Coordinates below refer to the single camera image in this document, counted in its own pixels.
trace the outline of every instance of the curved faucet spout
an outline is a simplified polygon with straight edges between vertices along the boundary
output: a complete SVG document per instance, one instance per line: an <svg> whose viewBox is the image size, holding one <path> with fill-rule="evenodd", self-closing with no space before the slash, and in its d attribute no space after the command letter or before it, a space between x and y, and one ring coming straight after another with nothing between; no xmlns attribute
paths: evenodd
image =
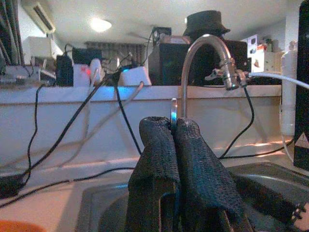
<svg viewBox="0 0 309 232"><path fill-rule="evenodd" d="M197 50L204 44L212 45L220 56L220 67L223 71L222 80L226 90L238 88L235 61L231 58L230 52L225 43L214 35L203 35L199 37L189 48L183 63L182 72L182 117L187 117L187 85L190 65Z"/></svg>

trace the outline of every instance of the orange object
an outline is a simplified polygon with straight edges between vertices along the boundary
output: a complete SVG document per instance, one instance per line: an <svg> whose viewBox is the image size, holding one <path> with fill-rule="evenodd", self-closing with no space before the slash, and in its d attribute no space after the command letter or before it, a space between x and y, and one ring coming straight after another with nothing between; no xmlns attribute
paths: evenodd
<svg viewBox="0 0 309 232"><path fill-rule="evenodd" d="M0 220L0 232L46 232L47 230L22 221L2 221Z"/></svg>

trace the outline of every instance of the ceiling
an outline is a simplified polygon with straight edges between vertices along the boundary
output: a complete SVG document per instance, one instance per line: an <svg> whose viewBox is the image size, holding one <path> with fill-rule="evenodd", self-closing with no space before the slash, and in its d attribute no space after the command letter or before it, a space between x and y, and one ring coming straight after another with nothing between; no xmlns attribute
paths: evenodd
<svg viewBox="0 0 309 232"><path fill-rule="evenodd" d="M182 35L184 19L204 10L222 13L223 25L231 29L227 39L242 39L248 31L271 25L285 18L286 0L47 0L56 25L56 34L64 42L144 43L132 36L149 37L154 25L172 27L173 35ZM89 26L92 17L112 23L102 33Z"/></svg>

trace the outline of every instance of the water filter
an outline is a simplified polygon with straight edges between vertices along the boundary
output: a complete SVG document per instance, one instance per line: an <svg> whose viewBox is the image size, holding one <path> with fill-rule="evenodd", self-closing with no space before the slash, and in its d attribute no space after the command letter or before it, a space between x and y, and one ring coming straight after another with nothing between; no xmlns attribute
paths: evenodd
<svg viewBox="0 0 309 232"><path fill-rule="evenodd" d="M297 78L297 46L291 41L289 51L282 56L282 75ZM282 80L281 133L294 136L296 85Z"/></svg>

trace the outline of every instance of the power adapter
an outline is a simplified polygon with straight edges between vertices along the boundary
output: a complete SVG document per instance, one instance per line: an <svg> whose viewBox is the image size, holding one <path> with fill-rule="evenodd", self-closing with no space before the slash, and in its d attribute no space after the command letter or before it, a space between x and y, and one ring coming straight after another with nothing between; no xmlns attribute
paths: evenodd
<svg viewBox="0 0 309 232"><path fill-rule="evenodd" d="M17 196L23 186L22 174L0 176L0 200Z"/></svg>

